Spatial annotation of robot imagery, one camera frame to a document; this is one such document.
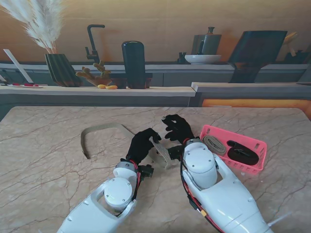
pink basket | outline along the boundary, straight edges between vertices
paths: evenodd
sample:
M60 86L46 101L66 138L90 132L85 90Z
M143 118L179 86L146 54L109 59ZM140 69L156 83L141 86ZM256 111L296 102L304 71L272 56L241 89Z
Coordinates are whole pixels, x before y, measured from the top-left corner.
M213 127L210 125L205 125L203 127L201 134L200 134L200 139L202 140L207 134L210 136L216 137L226 147L225 155L219 156L219 157L228 166L234 167L238 170L241 170L243 172L247 172L253 175L258 174L260 171L263 170L263 163L264 163L264 159L267 153L267 144L265 142L253 139L251 137L246 137L238 133L233 133L227 130L219 129L217 127ZM254 151L259 156L258 163L256 165L250 166L250 165L246 165L246 164L234 161L232 159L229 159L227 155L228 150L231 148L230 146L227 145L227 141L229 140L236 141L248 147L252 151Z

black cylindrical container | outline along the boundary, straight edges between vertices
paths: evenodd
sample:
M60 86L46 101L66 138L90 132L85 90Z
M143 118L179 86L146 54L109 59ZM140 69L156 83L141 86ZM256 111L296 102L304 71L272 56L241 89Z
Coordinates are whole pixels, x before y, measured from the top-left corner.
M122 53L127 76L127 85L131 89L146 88L144 45L139 41L125 41Z

white bowl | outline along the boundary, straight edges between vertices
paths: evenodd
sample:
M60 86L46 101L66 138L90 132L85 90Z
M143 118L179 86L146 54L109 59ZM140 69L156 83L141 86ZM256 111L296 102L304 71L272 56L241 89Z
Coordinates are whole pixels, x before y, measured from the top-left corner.
M191 64L213 64L218 62L221 55L186 55L185 59Z

yellow fruit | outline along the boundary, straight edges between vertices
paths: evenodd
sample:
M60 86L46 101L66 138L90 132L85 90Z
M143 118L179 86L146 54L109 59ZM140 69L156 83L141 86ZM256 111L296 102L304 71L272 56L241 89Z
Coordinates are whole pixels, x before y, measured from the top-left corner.
M106 89L117 89L117 86L107 86Z
M99 89L105 89L105 88L106 88L106 85L104 85L104 84L99 84L97 87L98 87Z

beige fabric strap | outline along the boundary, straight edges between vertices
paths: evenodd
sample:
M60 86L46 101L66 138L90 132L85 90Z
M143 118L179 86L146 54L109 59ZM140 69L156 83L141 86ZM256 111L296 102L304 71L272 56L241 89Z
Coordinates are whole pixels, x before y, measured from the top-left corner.
M123 125L120 123L112 122L112 123L107 123L107 124L102 124L102 125L95 125L88 127L84 129L81 132L81 147L82 147L82 152L86 156L87 159L90 159L90 156L88 154L88 151L85 146L85 136L94 131L98 130L104 130L104 129L109 129L109 128L117 128L119 129L124 136L132 140L134 137L134 134L130 132L127 128L125 128ZM157 153L152 153L150 152L148 155L151 157L152 160L154 160L156 163L159 163L164 169L169 169L172 165L172 161L170 159L169 153L166 148L164 148L160 143L155 143L152 138L149 139L152 144L155 146L156 150L158 151Z
M202 141L211 152L217 155L225 154L226 152L225 146L216 137L207 135L203 138Z

